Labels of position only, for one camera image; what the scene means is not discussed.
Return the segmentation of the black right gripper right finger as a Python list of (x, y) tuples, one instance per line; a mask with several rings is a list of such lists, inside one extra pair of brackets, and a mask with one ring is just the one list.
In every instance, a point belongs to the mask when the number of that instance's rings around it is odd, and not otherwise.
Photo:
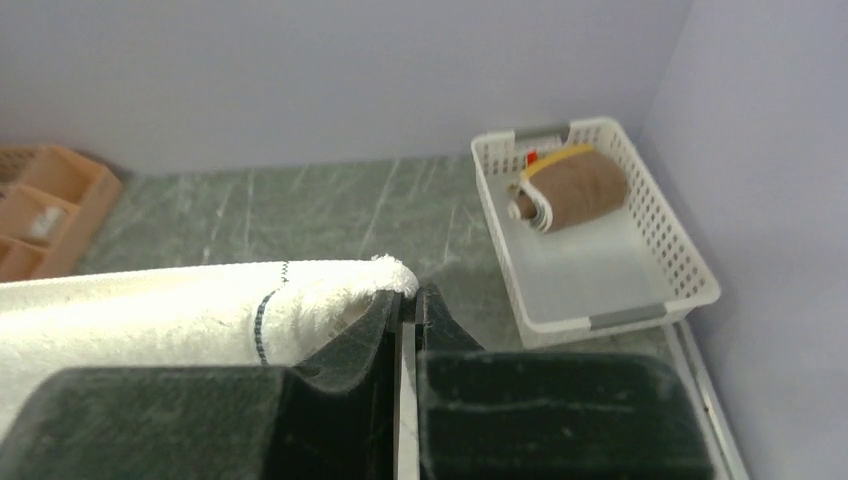
[(487, 351), (438, 287), (415, 298), (424, 479), (711, 479), (684, 384), (646, 355)]

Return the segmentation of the white plastic basket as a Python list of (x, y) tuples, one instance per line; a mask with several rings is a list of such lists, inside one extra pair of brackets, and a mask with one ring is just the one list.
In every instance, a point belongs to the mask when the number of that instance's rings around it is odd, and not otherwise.
[[(541, 233), (508, 216), (529, 153), (587, 144), (626, 175), (624, 206)], [(471, 143), (476, 187), (524, 347), (683, 320), (721, 287), (622, 125), (610, 117), (493, 131)]]

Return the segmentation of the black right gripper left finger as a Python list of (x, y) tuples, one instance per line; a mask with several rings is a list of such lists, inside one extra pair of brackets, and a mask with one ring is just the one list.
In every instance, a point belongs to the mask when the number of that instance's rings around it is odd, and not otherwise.
[(27, 399), (5, 479), (392, 479), (402, 298), (292, 366), (72, 368)]

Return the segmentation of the white towel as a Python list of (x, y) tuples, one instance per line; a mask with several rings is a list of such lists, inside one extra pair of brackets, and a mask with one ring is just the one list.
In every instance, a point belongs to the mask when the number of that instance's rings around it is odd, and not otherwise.
[(66, 368), (293, 365), (357, 322), (380, 293), (412, 298), (418, 288), (388, 255), (5, 283), (1, 426)]

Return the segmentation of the yellow brown bear towel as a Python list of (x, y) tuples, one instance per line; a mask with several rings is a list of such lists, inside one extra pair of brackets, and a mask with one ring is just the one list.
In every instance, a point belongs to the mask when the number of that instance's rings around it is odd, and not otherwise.
[(532, 152), (512, 190), (508, 216), (547, 234), (622, 208), (629, 186), (622, 167), (595, 147), (581, 144), (543, 156)]

